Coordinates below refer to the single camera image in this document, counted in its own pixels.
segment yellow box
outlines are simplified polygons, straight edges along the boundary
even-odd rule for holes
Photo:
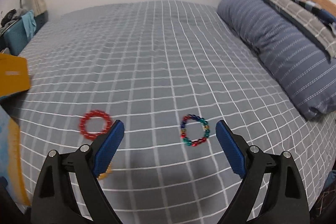
[[[23,57],[0,54],[0,100],[29,88],[27,60]]]

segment gray plaid blanket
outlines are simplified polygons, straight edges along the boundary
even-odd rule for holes
[[[126,127],[113,172],[100,181],[124,223],[217,223],[240,183],[215,136],[220,119],[266,152],[290,151],[310,207],[333,165],[335,114],[306,122],[212,7],[151,1],[72,12],[47,23],[21,55],[31,89],[11,101],[9,112],[21,127],[31,197],[48,151],[90,143],[78,124],[93,109]],[[187,113],[209,121],[206,143],[182,143],[179,124]],[[92,132],[102,125],[99,118],[87,124]],[[202,135],[198,123],[188,124],[190,138]],[[267,184],[265,176],[251,217]]]

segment red bracelet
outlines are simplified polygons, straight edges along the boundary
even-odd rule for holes
[[[85,123],[90,120],[92,117],[101,117],[103,118],[105,121],[106,121],[106,126],[105,126],[105,129],[103,129],[102,131],[98,132],[98,133],[88,133],[86,131],[86,128],[85,128]],[[112,119],[111,117],[104,111],[101,111],[101,110],[92,110],[88,113],[86,113],[84,115],[83,118],[80,119],[80,122],[79,122],[79,129],[80,129],[80,133],[85,137],[87,138],[88,140],[91,140],[93,141],[95,138],[97,138],[97,136],[101,135],[101,134],[105,134],[109,131],[109,129],[111,128],[112,126]]]

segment mattress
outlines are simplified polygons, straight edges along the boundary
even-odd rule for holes
[[[31,89],[13,98],[8,111],[21,128],[30,197],[48,151],[90,143],[78,124],[93,109],[125,124],[113,172],[100,181],[124,223],[217,223],[241,181],[216,139],[220,119],[265,152],[290,151],[310,208],[334,163],[335,113],[305,121],[213,7],[150,1],[75,11],[48,22],[21,56]],[[183,144],[179,124],[187,113],[208,120],[206,143]],[[88,129],[100,131],[102,124],[92,119]],[[187,130],[191,139],[203,135],[198,123]],[[74,174],[71,180],[88,215]]]

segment bed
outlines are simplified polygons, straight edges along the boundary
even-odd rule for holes
[[[93,109],[125,124],[113,172],[100,180],[124,223],[217,223],[240,183],[215,136],[222,118],[250,145],[291,152],[310,208],[334,164],[335,112],[312,121],[300,115],[213,7],[165,0],[75,11],[48,22],[21,56],[28,60],[31,89],[12,98],[7,111],[21,128],[30,197],[48,151],[90,143],[78,124]],[[198,147],[180,138],[187,113],[209,122],[210,137]],[[99,131],[102,122],[87,126]],[[190,123],[188,133],[196,139],[202,130]],[[71,179],[80,210],[89,215]],[[265,176],[251,217],[267,184]]]

